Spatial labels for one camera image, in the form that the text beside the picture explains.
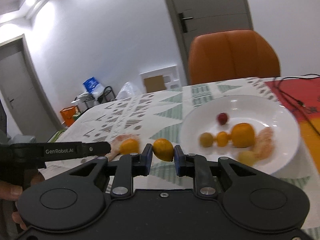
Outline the person's left hand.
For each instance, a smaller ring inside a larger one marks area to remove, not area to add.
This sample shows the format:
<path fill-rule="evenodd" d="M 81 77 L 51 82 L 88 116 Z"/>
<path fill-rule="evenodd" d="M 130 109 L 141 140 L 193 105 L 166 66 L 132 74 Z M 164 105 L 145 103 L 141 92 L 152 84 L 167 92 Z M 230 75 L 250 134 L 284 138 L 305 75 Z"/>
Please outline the person's left hand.
<path fill-rule="evenodd" d="M 30 182 L 31 185 L 36 185 L 40 182 L 45 181 L 44 176 L 38 172 L 35 174 Z M 11 202 L 16 202 L 19 199 L 19 196 L 22 194 L 23 189 L 21 186 L 12 185 L 10 183 L 1 181 L 1 199 Z M 20 226 L 22 230 L 26 230 L 27 226 L 21 219 L 20 214 L 17 211 L 14 211 L 11 215 L 12 220 Z"/>

